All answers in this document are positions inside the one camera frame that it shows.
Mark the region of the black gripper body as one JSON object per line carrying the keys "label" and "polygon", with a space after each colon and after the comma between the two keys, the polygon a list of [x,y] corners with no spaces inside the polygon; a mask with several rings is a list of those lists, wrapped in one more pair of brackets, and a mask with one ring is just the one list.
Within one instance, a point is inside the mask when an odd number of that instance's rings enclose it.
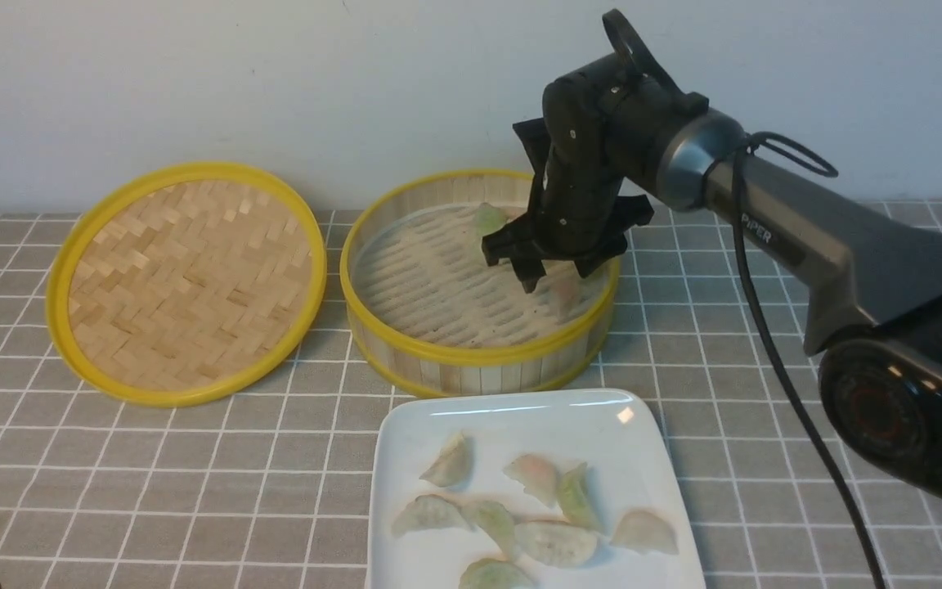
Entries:
{"label": "black gripper body", "polygon": [[514,124],[533,168],[530,198],[526,212],[482,238],[487,265],[571,262],[586,278],[624,253],[628,228],[649,223],[646,196],[618,194],[626,175],[607,152],[608,126],[628,79],[617,57],[601,57],[550,82],[542,115]]}

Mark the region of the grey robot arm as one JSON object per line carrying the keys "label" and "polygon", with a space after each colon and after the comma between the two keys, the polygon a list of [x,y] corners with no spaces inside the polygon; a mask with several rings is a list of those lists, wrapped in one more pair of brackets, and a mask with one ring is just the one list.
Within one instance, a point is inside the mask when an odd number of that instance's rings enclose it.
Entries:
{"label": "grey robot arm", "polygon": [[706,209],[808,290],[803,348],[822,354],[819,395],[835,431],[871,465],[942,499],[942,232],[911,227],[756,157],[769,148],[837,171],[771,132],[747,133],[684,92],[618,10],[612,53],[545,87],[516,123],[534,168],[527,212],[482,239],[526,292],[545,261],[590,275],[650,223],[649,197]]}

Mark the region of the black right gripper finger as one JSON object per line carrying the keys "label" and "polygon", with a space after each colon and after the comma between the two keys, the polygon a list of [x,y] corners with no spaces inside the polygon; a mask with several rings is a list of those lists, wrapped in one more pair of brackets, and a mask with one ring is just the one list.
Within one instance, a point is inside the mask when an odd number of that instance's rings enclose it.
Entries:
{"label": "black right gripper finger", "polygon": [[597,299],[602,280],[601,268],[583,278],[575,265],[561,266],[552,283],[553,312],[580,312],[591,305]]}

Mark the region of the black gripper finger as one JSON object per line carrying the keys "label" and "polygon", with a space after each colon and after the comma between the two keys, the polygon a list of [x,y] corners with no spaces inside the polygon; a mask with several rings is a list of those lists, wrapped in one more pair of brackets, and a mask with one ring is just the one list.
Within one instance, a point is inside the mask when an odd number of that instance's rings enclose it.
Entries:
{"label": "black gripper finger", "polygon": [[523,291],[531,295],[537,290],[539,280],[546,277],[545,264],[541,259],[511,258],[512,269]]}

